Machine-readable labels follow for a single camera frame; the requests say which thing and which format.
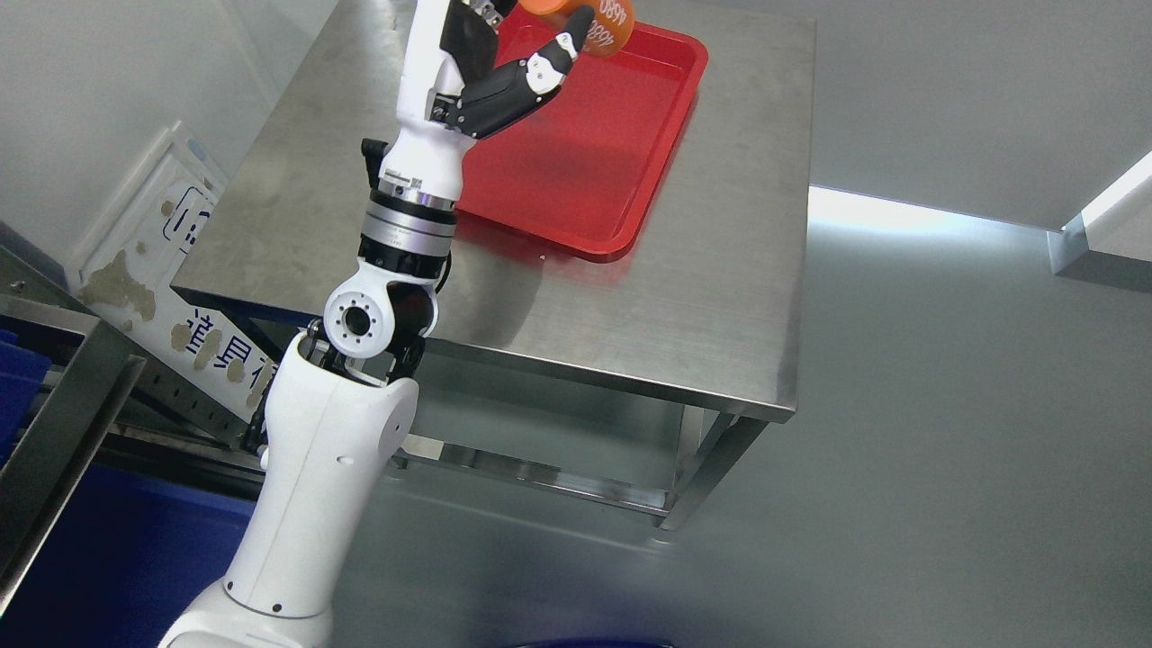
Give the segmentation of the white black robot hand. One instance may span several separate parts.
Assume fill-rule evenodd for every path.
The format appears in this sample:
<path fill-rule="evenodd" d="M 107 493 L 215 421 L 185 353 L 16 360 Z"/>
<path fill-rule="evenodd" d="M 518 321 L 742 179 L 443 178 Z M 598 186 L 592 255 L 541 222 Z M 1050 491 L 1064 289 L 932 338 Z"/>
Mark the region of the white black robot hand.
<path fill-rule="evenodd" d="M 400 134 L 387 148 L 372 201 L 449 211 L 464 193 L 464 156 L 563 89 L 594 23 L 575 9 L 541 48 L 495 65 L 514 1 L 419 1 L 397 95 Z"/>

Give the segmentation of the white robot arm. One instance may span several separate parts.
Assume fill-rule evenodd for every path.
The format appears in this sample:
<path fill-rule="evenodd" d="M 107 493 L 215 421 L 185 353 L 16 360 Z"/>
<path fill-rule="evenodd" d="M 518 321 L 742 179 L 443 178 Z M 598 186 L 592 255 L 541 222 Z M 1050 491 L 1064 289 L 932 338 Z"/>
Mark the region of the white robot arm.
<path fill-rule="evenodd" d="M 371 193 L 356 271 L 329 293 L 320 327 L 293 337 L 271 382 L 247 533 L 162 647 L 328 647 L 353 536 L 414 423 L 411 372 L 435 327 L 462 189 L 386 173 Z"/>

